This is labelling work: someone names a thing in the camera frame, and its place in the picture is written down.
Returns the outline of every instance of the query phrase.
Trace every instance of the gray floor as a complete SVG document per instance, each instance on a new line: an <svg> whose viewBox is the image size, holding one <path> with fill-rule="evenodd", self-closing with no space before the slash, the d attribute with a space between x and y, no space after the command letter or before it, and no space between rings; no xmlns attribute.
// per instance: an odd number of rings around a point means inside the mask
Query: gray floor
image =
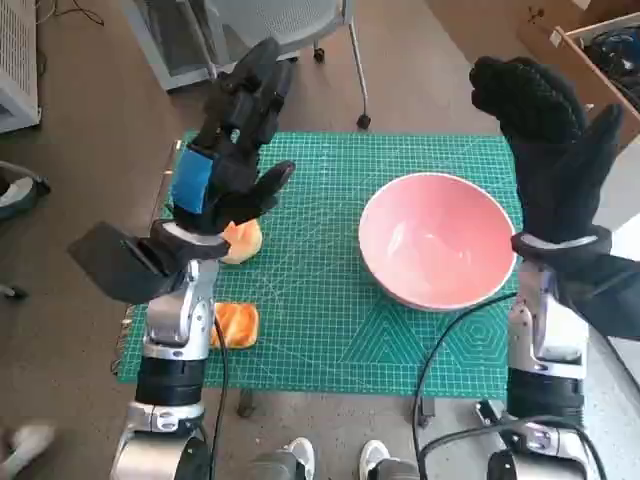
<svg viewBox="0 0 640 480"><path fill-rule="evenodd" d="M169 145L199 125L206 95L206 86L197 86L167 96L112 3L83 0L104 16L102 29L80 15L43 25L40 45L49 59L43 125L0 137L3 159L42 172L54 189L35 211L0 226L1 280L32 294L19 306L0 302L0 421L43 417L60 426L55 447L24 478L107 476L132 395L109 374L124 307L102 296L65 248L98 219L144 231ZM430 3L433 11L423 0L357 2L372 130L496 133L494 122L470 104L468 62L481 53L526 52L512 33L517 15L506 6L513 2ZM339 32L323 46L325 66L308 53L296 67L283 129L354 130L360 102L348 36ZM638 401L599 345L590 367L588 423L610 477L635 478ZM216 396L206 394L211 409ZM256 452L297 435L316 445L319 479L352 478L358 451L372 437L410 456L406 399L268 394L263 402L248 421L230 409L223 478L237 474ZM438 407L425 438L476 424L469 402L443 400ZM433 478L484 478L486 456L495 447L487 440L445 449L431 464Z"/></svg>

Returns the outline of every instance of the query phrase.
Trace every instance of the black cylinder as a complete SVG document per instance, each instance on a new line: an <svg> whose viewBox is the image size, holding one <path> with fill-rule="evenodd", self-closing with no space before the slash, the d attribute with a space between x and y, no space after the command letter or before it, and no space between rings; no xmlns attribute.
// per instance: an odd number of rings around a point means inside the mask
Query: black cylinder
<svg viewBox="0 0 640 480"><path fill-rule="evenodd" d="M502 450L489 457L487 480L518 480L511 451Z"/></svg>
<svg viewBox="0 0 640 480"><path fill-rule="evenodd" d="M179 407L200 401L206 360L142 357L136 402Z"/></svg>
<svg viewBox="0 0 640 480"><path fill-rule="evenodd" d="M524 418L554 415L583 425L582 380L509 369L507 412Z"/></svg>
<svg viewBox="0 0 640 480"><path fill-rule="evenodd" d="M209 451L198 438L187 442L180 457L174 480L204 480L209 478Z"/></svg>

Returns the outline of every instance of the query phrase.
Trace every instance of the foot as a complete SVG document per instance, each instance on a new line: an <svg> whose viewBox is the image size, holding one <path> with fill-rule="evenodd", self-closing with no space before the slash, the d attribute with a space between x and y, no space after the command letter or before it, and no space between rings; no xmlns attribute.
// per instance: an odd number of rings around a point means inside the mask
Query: foot
<svg viewBox="0 0 640 480"><path fill-rule="evenodd" d="M306 480L313 480L313 476L316 473L316 456L313 453L313 445L311 445L311 442L304 437L296 438L284 447L284 449L293 453L304 466Z"/></svg>
<svg viewBox="0 0 640 480"><path fill-rule="evenodd" d="M51 445L54 433L55 429L43 422L18 428L7 441L10 452L0 463L0 477L13 478L17 475Z"/></svg>
<svg viewBox="0 0 640 480"><path fill-rule="evenodd" d="M391 458L389 450L380 440L369 440L360 454L360 480L367 480L369 471L386 458Z"/></svg>

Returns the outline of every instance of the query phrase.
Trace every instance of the black robotic glove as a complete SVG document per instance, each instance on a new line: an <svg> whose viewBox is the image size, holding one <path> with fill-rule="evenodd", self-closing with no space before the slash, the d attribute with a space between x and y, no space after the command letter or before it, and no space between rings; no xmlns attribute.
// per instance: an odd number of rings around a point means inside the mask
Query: black robotic glove
<svg viewBox="0 0 640 480"><path fill-rule="evenodd" d="M146 237L101 222L69 247L109 297L139 304L175 291L190 260L227 253L219 234L229 222L246 222L276 205L295 165L284 161L259 177L258 162L291 83L289 62L279 62L279 53L275 40L263 40L213 83L204 125L174 172L173 222L156 220Z"/></svg>
<svg viewBox="0 0 640 480"><path fill-rule="evenodd" d="M473 104L496 117L513 152L524 232L556 244L594 234L600 190L618 151L620 106L608 106L587 127L571 87L526 58L480 58L470 80Z"/></svg>
<svg viewBox="0 0 640 480"><path fill-rule="evenodd" d="M278 129L291 67L277 61L272 39L252 48L233 72L221 74L205 106L205 122L187 146L173 181L173 216L183 229L215 235L273 208L294 171L283 161L258 179L260 148Z"/></svg>
<svg viewBox="0 0 640 480"><path fill-rule="evenodd" d="M640 340L640 264L609 255L611 232L593 225L621 107L587 126L572 88L526 58L480 58L470 80L473 104L496 117L513 152L523 215L514 251L552 269L558 300L600 333Z"/></svg>

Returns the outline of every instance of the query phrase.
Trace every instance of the white shoe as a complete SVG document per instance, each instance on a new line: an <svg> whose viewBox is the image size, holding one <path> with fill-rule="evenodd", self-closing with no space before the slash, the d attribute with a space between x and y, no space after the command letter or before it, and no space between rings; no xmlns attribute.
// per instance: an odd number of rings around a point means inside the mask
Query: white shoe
<svg viewBox="0 0 640 480"><path fill-rule="evenodd" d="M21 202L34 188L35 182L32 178L23 177L20 180L16 180L9 185L9 189L6 192L0 195L0 208Z"/></svg>
<svg viewBox="0 0 640 480"><path fill-rule="evenodd" d="M9 441L12 452L0 464L0 473L6 478L16 476L51 445L54 436L55 429L46 423L30 423L20 427Z"/></svg>
<svg viewBox="0 0 640 480"><path fill-rule="evenodd" d="M380 440L369 440L360 454L360 480L367 480L369 471L386 458L391 458L389 450Z"/></svg>
<svg viewBox="0 0 640 480"><path fill-rule="evenodd" d="M313 476L316 473L316 456L313 452L311 442L304 437L299 437L284 447L284 449L293 453L298 461L304 465L306 480L313 480Z"/></svg>

